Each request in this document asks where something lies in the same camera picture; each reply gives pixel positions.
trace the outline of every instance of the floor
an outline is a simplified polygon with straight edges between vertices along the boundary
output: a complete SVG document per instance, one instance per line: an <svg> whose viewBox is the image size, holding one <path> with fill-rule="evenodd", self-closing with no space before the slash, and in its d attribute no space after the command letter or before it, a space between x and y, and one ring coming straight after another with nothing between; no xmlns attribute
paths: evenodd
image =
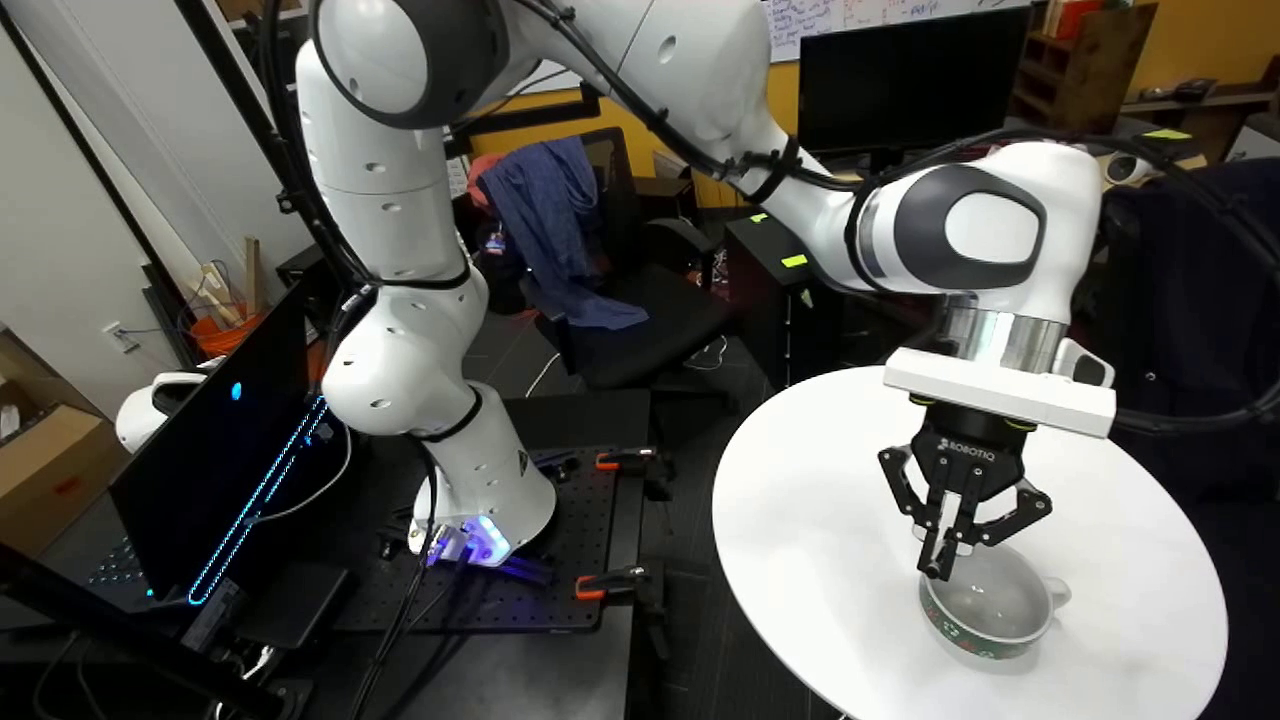
<svg viewBox="0 0 1280 720"><path fill-rule="evenodd" d="M586 392L530 315L494 315L470 371L504 397ZM770 398L770 381L733 334L658 385L658 440L673 456L673 496L645 507L647 554L670 568L670 658L638 676L638 720L835 720L754 632L711 547L711 474L737 422Z"/></svg>

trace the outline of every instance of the cardboard box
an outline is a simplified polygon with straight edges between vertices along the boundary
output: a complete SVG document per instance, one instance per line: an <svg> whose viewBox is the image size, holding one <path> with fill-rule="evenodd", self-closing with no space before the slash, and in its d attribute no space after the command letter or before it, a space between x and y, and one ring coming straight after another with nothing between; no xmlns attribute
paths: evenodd
<svg viewBox="0 0 1280 720"><path fill-rule="evenodd" d="M54 408L0 445L0 543L41 554L62 540L126 469L107 420Z"/></svg>
<svg viewBox="0 0 1280 720"><path fill-rule="evenodd" d="M87 416L97 408L86 392L76 392L55 369L50 369L14 327L0 325L0 375L22 388L28 398L28 420L54 410L55 404L72 404Z"/></svg>
<svg viewBox="0 0 1280 720"><path fill-rule="evenodd" d="M28 397L0 375L0 445L24 429L24 416L34 416Z"/></svg>
<svg viewBox="0 0 1280 720"><path fill-rule="evenodd" d="M127 464L112 422L0 327L0 375L24 404L24 429L0 445L0 543L41 554Z"/></svg>

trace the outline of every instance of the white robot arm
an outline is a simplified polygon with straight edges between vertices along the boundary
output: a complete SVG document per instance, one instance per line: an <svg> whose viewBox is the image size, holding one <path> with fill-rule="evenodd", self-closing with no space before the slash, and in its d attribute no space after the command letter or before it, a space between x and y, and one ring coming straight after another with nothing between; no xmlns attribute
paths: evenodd
<svg viewBox="0 0 1280 720"><path fill-rule="evenodd" d="M765 205L832 288L964 301L956 354L917 350L893 371L942 408L917 456L950 464L959 447L985 474L987 461L1021 456L1030 422L1110 429L1110 397L1084 388L1082 398L1063 381L1082 354L1063 343L1068 301L1102 217L1092 155L1007 144L867 190L835 186L770 115L760 0L323 0L297 67L304 139L323 205L376 277L376 302L342 343L323 397L357 433L420 434L440 461L440 496L420 492L415 517L437 504L447 540L415 528L415 543L500 562L552 518L552 484L504 404L461 375L483 284L454 233L440 149L443 125L497 103L541 61L581 70L673 150ZM920 573L933 574L950 574L956 543L1050 512L1021 464L980 487L920 464L928 498L903 456L884 456L884 472L928 531ZM978 504L1017 484L1030 504L995 531L978 522Z"/></svg>

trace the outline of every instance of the monitor screen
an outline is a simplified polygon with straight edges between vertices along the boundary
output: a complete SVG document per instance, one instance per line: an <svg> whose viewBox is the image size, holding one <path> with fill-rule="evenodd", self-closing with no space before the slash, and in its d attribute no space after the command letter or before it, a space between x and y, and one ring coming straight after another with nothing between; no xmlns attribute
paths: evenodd
<svg viewBox="0 0 1280 720"><path fill-rule="evenodd" d="M156 597L220 580L307 416L304 294L293 292L133 456L112 498Z"/></svg>
<svg viewBox="0 0 1280 720"><path fill-rule="evenodd" d="M1002 127L1030 9L799 38L799 144L910 150Z"/></svg>

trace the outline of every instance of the chair backrest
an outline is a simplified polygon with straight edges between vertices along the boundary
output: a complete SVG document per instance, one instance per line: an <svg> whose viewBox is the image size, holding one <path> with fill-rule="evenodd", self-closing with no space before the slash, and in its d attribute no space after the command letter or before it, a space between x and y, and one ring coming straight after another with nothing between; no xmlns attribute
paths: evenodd
<svg viewBox="0 0 1280 720"><path fill-rule="evenodd" d="M599 253L614 269L642 269L642 197L629 165L629 144L620 127L599 127L581 134L599 186Z"/></svg>

